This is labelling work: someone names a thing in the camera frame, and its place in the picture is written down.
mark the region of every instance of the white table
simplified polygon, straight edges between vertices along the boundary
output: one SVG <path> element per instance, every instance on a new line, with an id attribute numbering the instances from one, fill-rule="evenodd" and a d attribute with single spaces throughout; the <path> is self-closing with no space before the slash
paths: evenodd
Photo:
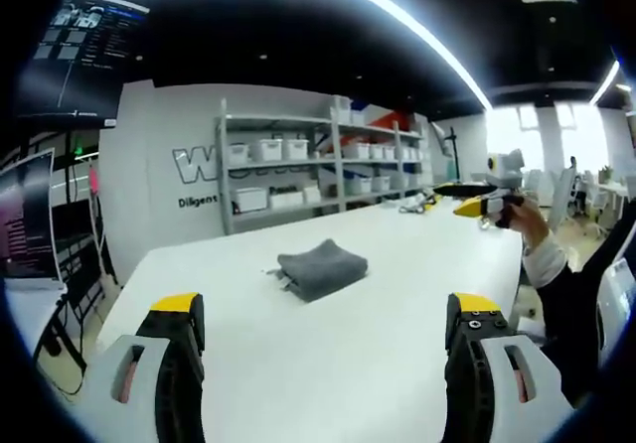
<path id="1" fill-rule="evenodd" d="M 11 315 L 29 355 L 35 353 L 42 335 L 58 309 L 58 301 L 66 292 L 65 289 L 5 290 Z"/>
<path id="2" fill-rule="evenodd" d="M 439 441 L 446 419 L 444 331 L 451 292 L 496 301 L 519 282 L 519 234 L 481 230 L 443 201 L 425 216 L 383 206 L 156 249 L 97 338 L 134 334 L 150 305 L 203 294 L 202 419 L 217 443 Z M 265 272 L 281 252 L 332 237 L 369 259 L 362 281 L 311 304 Z"/>
<path id="3" fill-rule="evenodd" d="M 618 218 L 621 219 L 623 217 L 623 207 L 625 205 L 624 200 L 629 197 L 627 187 L 625 185 L 621 185 L 620 183 L 612 182 L 599 184 L 598 188 L 600 190 L 609 192 L 612 195 L 612 209 L 617 212 Z M 620 207 L 618 208 L 618 210 L 616 210 L 617 199 L 620 199 Z"/>

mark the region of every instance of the window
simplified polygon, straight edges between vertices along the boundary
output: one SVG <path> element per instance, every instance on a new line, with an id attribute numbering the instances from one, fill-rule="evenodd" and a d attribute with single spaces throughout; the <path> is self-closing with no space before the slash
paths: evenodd
<path id="1" fill-rule="evenodd" d="M 510 153 L 519 148 L 524 154 L 526 170 L 544 168 L 544 147 L 533 105 L 486 112 L 486 133 L 488 153 Z"/>
<path id="2" fill-rule="evenodd" d="M 608 164 L 607 142 L 600 111 L 587 103 L 556 105 L 563 145 L 563 165 L 570 166 L 569 157 L 576 157 L 579 172 L 596 173 Z"/>

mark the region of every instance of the shelving unit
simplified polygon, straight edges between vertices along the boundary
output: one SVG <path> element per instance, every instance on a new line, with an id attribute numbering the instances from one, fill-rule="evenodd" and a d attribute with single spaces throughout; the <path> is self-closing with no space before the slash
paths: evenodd
<path id="1" fill-rule="evenodd" d="M 254 220 L 262 220 L 270 217 L 280 216 L 283 214 L 292 214 L 303 211 L 320 211 L 327 208 L 335 208 L 338 213 L 347 210 L 347 204 L 352 202 L 377 200 L 382 197 L 400 197 L 404 198 L 409 192 L 416 192 L 424 188 L 424 186 L 432 185 L 432 173 L 429 179 L 422 187 L 411 187 L 406 181 L 405 165 L 415 164 L 421 167 L 420 170 L 430 168 L 430 154 L 428 153 L 428 140 L 426 124 L 421 123 L 413 118 L 411 128 L 414 130 L 403 131 L 398 129 L 398 123 L 394 123 L 393 129 L 386 129 L 372 126 L 362 126 L 353 123 L 342 123 L 338 117 L 342 117 L 340 104 L 342 97 L 335 96 L 334 103 L 331 107 L 331 117 L 302 117 L 295 115 L 258 115 L 258 114 L 234 114 L 228 111 L 227 102 L 222 101 L 221 116 L 215 119 L 215 136 L 217 143 L 217 160 L 220 176 L 219 189 L 221 196 L 222 215 L 226 234 L 236 232 L 235 224 L 241 222 L 251 222 Z M 316 134 L 323 132 L 328 133 L 333 145 L 333 157 L 309 158 L 307 160 L 281 161 L 281 162 L 250 162 L 241 165 L 229 165 L 229 133 L 236 132 L 267 132 L 267 133 L 284 133 L 284 132 L 302 132 L 309 140 L 309 156 L 315 156 Z M 393 139 L 396 147 L 396 158 L 394 160 L 378 160 L 378 159 L 350 159 L 342 158 L 341 138 L 342 136 L 365 136 L 373 139 L 387 140 Z M 404 147 L 415 146 L 420 150 L 421 160 L 405 160 Z M 372 192 L 363 195 L 348 195 L 345 190 L 345 166 L 369 165 L 372 168 L 373 175 L 380 173 L 383 165 L 391 165 L 396 167 L 394 174 L 397 173 L 397 181 L 401 184 L 398 189 L 392 189 L 385 192 Z M 319 170 L 321 167 L 329 167 L 335 172 L 335 185 L 337 196 L 323 197 L 320 203 L 304 204 L 302 206 L 290 207 L 284 209 L 267 209 L 257 212 L 244 213 L 234 215 L 233 203 L 231 198 L 231 175 L 234 171 L 249 171 L 261 169 L 276 168 L 293 168 L 307 167 L 310 177 L 318 180 Z"/>

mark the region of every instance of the gray towel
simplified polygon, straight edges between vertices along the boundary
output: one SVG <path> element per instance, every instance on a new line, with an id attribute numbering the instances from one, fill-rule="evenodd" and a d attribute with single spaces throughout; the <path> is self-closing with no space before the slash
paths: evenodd
<path id="1" fill-rule="evenodd" d="M 315 301 L 362 279 L 367 259 L 339 247 L 327 239 L 301 254 L 280 254 L 278 263 L 291 279 L 287 288 L 305 302 Z"/>

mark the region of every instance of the black ceiling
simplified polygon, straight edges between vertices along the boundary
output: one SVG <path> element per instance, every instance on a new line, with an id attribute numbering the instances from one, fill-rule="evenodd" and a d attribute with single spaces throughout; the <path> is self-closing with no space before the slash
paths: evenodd
<path id="1" fill-rule="evenodd" d="M 431 47 L 367 0 L 128 1 L 151 10 L 139 44 L 144 61 L 130 79 L 278 85 L 431 119 L 482 110 Z M 573 3 L 393 1 L 455 55 L 494 105 L 588 100 L 613 61 Z M 601 102 L 622 104 L 613 88 Z"/>

